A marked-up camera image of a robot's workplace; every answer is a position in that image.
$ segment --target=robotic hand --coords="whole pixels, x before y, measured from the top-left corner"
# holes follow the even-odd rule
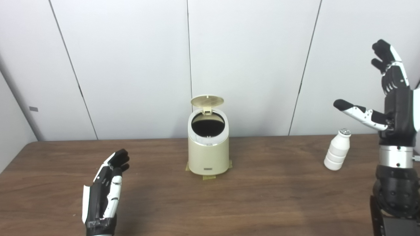
[[[99,168],[93,185],[83,188],[82,221],[86,236],[113,236],[117,225],[122,174],[129,168],[128,152],[113,153]]]
[[[412,167],[415,136],[420,129],[420,89],[411,90],[400,56],[379,40],[372,46],[381,59],[371,61],[382,74],[384,113],[344,100],[334,107],[379,132],[380,158],[370,197],[375,236],[417,235],[419,178]]]

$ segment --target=yellow tape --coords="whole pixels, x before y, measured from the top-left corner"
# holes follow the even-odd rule
[[[214,179],[216,176],[203,176],[203,180]]]

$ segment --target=trash can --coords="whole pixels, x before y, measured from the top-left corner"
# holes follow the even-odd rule
[[[188,166],[202,176],[224,173],[229,168],[229,123],[221,110],[224,100],[201,95],[191,100],[195,110],[188,119]]]

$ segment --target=plastic bottle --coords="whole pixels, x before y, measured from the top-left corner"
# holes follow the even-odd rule
[[[339,133],[331,140],[324,165],[330,170],[339,170],[350,149],[351,132],[347,128],[342,128]]]

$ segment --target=table surface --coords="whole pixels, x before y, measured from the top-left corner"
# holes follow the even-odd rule
[[[323,165],[332,138],[231,138],[233,168],[205,181],[186,139],[30,143],[0,174],[0,234],[85,235],[82,187],[125,148],[116,236],[372,236],[377,135],[353,135],[339,171]]]

